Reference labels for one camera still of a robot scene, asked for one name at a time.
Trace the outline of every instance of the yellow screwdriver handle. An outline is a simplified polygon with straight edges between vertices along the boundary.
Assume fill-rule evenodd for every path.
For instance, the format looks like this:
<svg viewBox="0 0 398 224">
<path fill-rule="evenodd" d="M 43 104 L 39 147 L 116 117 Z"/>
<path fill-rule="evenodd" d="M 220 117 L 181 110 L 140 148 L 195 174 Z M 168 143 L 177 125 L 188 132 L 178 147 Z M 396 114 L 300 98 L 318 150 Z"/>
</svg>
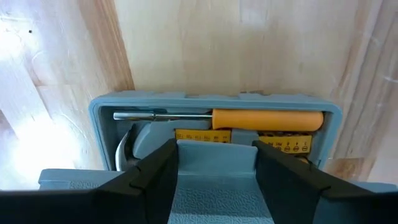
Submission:
<svg viewBox="0 0 398 224">
<path fill-rule="evenodd" d="M 213 110 L 213 129 L 316 131 L 322 123 L 319 111 Z"/>
</svg>

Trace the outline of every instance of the tool case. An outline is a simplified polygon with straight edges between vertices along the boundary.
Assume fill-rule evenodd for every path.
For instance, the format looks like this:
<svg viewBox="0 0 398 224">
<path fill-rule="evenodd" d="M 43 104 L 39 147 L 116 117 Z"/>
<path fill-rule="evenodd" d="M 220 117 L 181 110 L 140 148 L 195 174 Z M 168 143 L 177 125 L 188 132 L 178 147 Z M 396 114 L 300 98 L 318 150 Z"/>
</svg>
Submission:
<svg viewBox="0 0 398 224">
<path fill-rule="evenodd" d="M 323 124 L 314 132 L 307 156 L 319 169 L 325 165 L 342 119 L 338 106 L 305 95 L 110 93 L 95 98 L 89 107 L 104 170 L 43 170 L 40 189 L 92 189 L 117 177 L 122 172 L 116 171 L 116 150 L 129 131 L 131 147 L 121 155 L 139 161 L 174 138 L 176 128 L 211 127 L 206 120 L 116 121 L 115 111 L 207 113 L 214 108 L 321 111 Z M 233 129 L 231 144 L 178 140 L 178 182 L 169 223 L 272 223 L 255 179 L 257 148 L 251 143 L 258 138 L 256 131 Z"/>
</svg>

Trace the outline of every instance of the metal shaft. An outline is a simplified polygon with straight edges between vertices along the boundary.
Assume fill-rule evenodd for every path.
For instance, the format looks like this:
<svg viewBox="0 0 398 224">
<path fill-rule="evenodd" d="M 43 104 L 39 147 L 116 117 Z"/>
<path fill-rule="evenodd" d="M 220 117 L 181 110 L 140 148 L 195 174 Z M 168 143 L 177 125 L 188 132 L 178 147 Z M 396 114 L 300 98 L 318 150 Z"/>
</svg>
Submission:
<svg viewBox="0 0 398 224">
<path fill-rule="evenodd" d="M 153 113 L 141 111 L 117 111 L 113 113 L 113 119 L 121 121 L 155 121 L 171 119 L 211 119 L 211 114 L 198 113 Z"/>
</svg>

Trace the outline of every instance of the screwdriver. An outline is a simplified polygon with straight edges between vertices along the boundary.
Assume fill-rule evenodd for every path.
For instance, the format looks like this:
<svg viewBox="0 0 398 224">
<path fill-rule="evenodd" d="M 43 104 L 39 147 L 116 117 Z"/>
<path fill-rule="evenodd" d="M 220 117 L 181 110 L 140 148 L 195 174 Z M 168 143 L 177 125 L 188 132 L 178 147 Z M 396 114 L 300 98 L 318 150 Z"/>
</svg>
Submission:
<svg viewBox="0 0 398 224">
<path fill-rule="evenodd" d="M 226 109 L 213 109 L 212 114 L 116 111 L 113 113 L 113 119 L 125 121 L 211 119 L 213 129 L 240 128 L 256 131 L 316 131 L 323 123 L 323 113 L 320 111 Z"/>
</svg>

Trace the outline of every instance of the wooden surface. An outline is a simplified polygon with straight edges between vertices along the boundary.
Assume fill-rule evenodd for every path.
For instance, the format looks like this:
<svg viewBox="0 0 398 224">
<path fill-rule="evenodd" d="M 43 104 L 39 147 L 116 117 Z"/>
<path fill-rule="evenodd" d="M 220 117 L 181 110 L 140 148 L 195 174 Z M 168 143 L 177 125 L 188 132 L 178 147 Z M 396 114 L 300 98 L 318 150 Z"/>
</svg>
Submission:
<svg viewBox="0 0 398 224">
<path fill-rule="evenodd" d="M 334 101 L 328 171 L 398 183 L 384 175 L 398 159 L 397 14 L 395 0 L 0 0 L 0 189 L 102 169 L 88 103 L 133 89 Z"/>
</svg>

